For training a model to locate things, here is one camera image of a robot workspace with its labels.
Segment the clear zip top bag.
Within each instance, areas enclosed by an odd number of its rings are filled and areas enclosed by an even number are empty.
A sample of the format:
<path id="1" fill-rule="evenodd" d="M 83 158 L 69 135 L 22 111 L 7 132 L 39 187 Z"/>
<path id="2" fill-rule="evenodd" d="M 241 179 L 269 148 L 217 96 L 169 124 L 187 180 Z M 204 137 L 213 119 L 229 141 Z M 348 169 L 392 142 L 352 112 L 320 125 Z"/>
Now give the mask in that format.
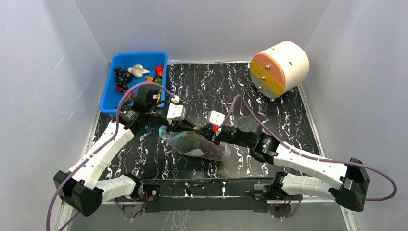
<path id="1" fill-rule="evenodd" d="M 159 128 L 161 139 L 178 153 L 207 160 L 223 162 L 229 159 L 231 150 L 225 143 L 218 145 L 193 131 L 167 132 L 166 126 Z"/>

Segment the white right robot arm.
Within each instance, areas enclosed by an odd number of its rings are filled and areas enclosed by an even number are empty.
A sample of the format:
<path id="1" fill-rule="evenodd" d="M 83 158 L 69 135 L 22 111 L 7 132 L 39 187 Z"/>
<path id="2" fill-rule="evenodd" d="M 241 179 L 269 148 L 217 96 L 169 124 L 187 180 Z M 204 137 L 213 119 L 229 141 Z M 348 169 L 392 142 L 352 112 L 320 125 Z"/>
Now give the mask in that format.
<path id="1" fill-rule="evenodd" d="M 277 199 L 289 195 L 317 196 L 334 200 L 340 206 L 352 211 L 364 210 L 370 178 L 358 159 L 351 158 L 345 163 L 314 156 L 297 148 L 289 147 L 284 141 L 266 133 L 266 130 L 252 117 L 244 116 L 237 126 L 209 124 L 197 129 L 196 133 L 211 142 L 233 144 L 250 149 L 253 159 L 287 167 L 303 173 L 296 176 L 277 173 L 268 192 Z"/>

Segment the green toy lettuce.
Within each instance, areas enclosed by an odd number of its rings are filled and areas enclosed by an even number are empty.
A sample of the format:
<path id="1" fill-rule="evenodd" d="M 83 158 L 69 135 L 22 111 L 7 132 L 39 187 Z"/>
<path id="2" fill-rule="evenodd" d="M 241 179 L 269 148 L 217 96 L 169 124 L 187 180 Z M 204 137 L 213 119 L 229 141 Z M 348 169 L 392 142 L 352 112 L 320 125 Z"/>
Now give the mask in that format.
<path id="1" fill-rule="evenodd" d="M 179 140 L 179 150 L 182 153 L 188 153 L 196 150 L 201 144 L 200 139 L 195 135 L 182 136 Z"/>

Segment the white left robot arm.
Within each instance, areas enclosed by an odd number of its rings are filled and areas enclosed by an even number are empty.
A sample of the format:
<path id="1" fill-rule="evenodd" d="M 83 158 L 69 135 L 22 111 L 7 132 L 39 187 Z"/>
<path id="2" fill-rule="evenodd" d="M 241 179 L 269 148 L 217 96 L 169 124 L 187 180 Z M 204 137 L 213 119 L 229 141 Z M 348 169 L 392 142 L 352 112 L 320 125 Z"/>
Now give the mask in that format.
<path id="1" fill-rule="evenodd" d="M 95 145 L 68 171 L 53 178 L 57 188 L 52 201 L 63 202 L 88 217 L 102 203 L 118 197 L 140 200 L 145 196 L 143 180 L 125 174 L 110 180 L 100 176 L 118 152 L 148 123 L 170 128 L 187 124 L 186 109 L 179 96 L 160 84 L 144 82 L 127 90 L 120 99 L 115 116 Z"/>

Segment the dark purple grape bunch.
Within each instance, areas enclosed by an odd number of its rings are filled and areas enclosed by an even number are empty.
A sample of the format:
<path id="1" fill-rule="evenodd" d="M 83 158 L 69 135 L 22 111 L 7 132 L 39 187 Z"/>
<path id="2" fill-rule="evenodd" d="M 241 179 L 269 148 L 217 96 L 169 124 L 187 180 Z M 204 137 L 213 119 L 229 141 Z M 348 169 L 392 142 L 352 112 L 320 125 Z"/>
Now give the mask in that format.
<path id="1" fill-rule="evenodd" d="M 212 142 L 201 142 L 198 145 L 198 150 L 200 151 L 200 158 L 213 160 L 213 161 L 224 161 L 226 146 L 224 144 L 216 145 Z"/>

